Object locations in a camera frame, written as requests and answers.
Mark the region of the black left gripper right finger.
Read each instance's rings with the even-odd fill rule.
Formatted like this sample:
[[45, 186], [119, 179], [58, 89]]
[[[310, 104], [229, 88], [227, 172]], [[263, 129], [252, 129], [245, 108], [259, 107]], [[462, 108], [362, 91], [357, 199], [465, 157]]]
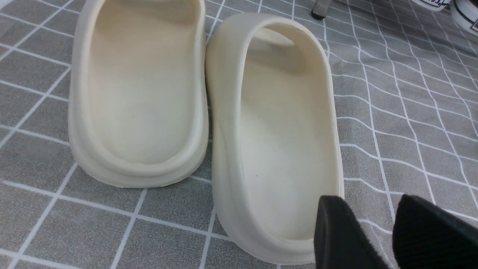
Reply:
[[392, 231], [401, 269], [476, 269], [478, 231], [426, 199], [404, 194]]

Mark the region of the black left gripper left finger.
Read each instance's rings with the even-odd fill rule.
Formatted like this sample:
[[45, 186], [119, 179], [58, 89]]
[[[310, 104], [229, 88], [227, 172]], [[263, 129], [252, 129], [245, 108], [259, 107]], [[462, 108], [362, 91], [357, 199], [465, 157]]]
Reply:
[[345, 200], [323, 195], [314, 232], [317, 269], [387, 269]]

